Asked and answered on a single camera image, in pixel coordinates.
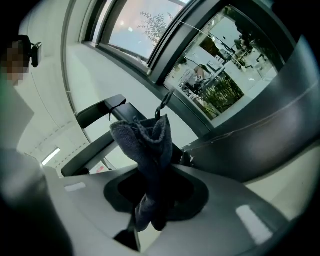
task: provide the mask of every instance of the window frame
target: window frame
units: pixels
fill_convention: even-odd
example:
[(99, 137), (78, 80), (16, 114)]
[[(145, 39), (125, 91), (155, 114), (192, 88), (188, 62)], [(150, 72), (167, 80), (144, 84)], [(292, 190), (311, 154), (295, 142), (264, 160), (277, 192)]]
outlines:
[[(270, 42), (273, 43), (275, 41), (275, 48), (281, 53), (280, 56), (284, 62), (288, 60), (296, 46), (296, 42), (287, 28), (271, 9), (259, 0), (242, 0), (241, 2), (237, 0), (191, 0), (178, 15), (174, 17), (160, 38), (148, 59), (147, 67), (121, 50), (101, 43), (105, 27), (107, 25), (109, 26), (109, 36), (111, 36), (114, 25), (128, 0), (108, 1), (112, 2), (103, 18), (96, 43), (90, 41), (93, 39), (100, 14), (107, 0), (97, 0), (87, 27), (85, 41), (82, 43), (95, 49), (117, 66), (126, 70), (159, 99), (162, 99), (169, 90), (164, 86), (168, 74), (170, 74), (178, 59), (195, 37), (198, 36), (199, 31), (196, 29), (202, 30), (207, 23), (227, 5), (233, 6), (237, 11), (245, 15), (245, 17), (250, 17), (249, 20), (269, 38)], [(178, 21), (187, 23), (196, 29), (192, 29)], [(213, 124), (205, 117), (201, 110), (196, 108), (178, 91), (174, 92), (168, 107), (171, 108), (199, 138), (215, 130)]]

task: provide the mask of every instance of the window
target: window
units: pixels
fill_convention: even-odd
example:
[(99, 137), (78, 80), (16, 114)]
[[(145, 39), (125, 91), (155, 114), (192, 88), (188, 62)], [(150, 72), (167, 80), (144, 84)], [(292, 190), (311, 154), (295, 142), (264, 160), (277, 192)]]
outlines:
[(97, 30), (112, 8), (101, 34), (101, 43), (111, 46), (145, 64), (174, 17), (190, 0), (108, 0)]
[(226, 6), (185, 50), (164, 84), (179, 90), (217, 127), (268, 86), (277, 75), (273, 61), (278, 57), (246, 17)]

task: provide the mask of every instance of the gray panel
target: gray panel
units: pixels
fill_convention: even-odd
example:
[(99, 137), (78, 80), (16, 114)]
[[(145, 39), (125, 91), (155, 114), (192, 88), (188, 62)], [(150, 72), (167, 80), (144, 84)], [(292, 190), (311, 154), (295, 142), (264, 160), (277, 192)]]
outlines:
[(273, 232), (287, 223), (275, 208), (239, 182), (190, 167), (174, 167), (203, 181), (209, 201), (193, 219), (168, 222), (146, 251), (149, 256), (233, 256), (253, 249), (255, 244), (236, 214), (242, 205), (249, 205)]
[[(70, 192), (66, 192), (66, 190), (64, 189), (64, 185), (71, 185), (73, 182), (81, 182), (81, 179), (79, 178), (85, 177), (83, 180), (85, 180), (85, 183), (87, 183), (88, 180), (96, 180), (94, 176), (101, 177), (102, 174), (104, 173), (90, 176), (76, 176), (59, 179), (56, 170), (50, 167), (45, 168), (45, 176), (48, 182), (49, 192), (55, 209), (71, 238), (74, 255), (140, 255), (139, 253), (130, 250), (127, 247), (121, 245), (120, 243), (114, 241), (111, 237), (107, 236), (104, 233), (105, 230), (103, 230), (102, 232), (101, 228), (96, 228), (95, 225), (92, 223), (92, 221), (94, 222), (94, 218), (88, 217), (88, 215), (86, 215), (87, 212), (83, 214), (81, 210), (79, 210), (83, 205), (80, 205), (80, 207), (78, 207), (78, 205), (76, 205), (69, 197)], [(115, 177), (117, 176), (115, 172), (110, 172), (110, 175)], [(90, 188), (93, 183), (94, 182), (89, 182), (88, 187)], [(103, 196), (103, 187), (99, 186), (98, 188), (101, 195)], [(103, 203), (102, 201), (98, 200), (98, 198), (94, 199), (94, 201)], [(86, 200), (83, 200), (83, 203), (90, 204), (90, 202)], [(104, 213), (105, 218), (100, 223), (101, 225), (103, 224), (103, 222), (108, 222), (110, 224), (115, 221), (116, 217), (111, 217), (110, 213), (112, 213), (112, 210), (109, 210)], [(127, 223), (120, 225), (119, 229), (121, 229)]]
[(61, 183), (63, 186), (78, 183), (85, 184), (85, 188), (68, 192), (67, 195), (76, 205), (77, 209), (97, 229), (113, 238), (122, 230), (127, 229), (131, 215), (114, 210), (105, 199), (104, 188), (109, 181), (134, 168), (136, 168), (136, 165), (94, 175), (67, 177), (63, 178)]
[[(108, 181), (134, 168), (135, 165), (116, 171), (63, 179), (58, 179), (57, 173), (52, 169), (47, 172), (54, 205), (78, 253), (86, 247), (84, 243), (89, 246), (86, 248), (87, 255), (88, 250), (92, 250), (91, 254), (97, 250), (101, 255), (110, 251), (112, 254), (127, 255), (125, 250), (121, 251), (121, 245), (109, 238), (127, 228), (130, 215), (116, 212), (104, 198), (103, 191)], [(236, 209), (243, 205), (249, 205), (272, 232), (288, 223), (269, 203), (237, 181), (181, 165), (174, 165), (174, 168), (203, 181), (209, 190), (209, 201), (194, 218), (168, 222), (146, 255), (233, 256), (254, 249), (254, 241), (236, 214)], [(72, 192), (64, 189), (64, 186), (77, 183), (84, 183), (85, 187), (82, 185)], [(88, 244), (88, 239), (93, 239), (91, 236), (97, 237), (103, 244), (94, 238), (94, 246), (91, 246), (91, 242)]]

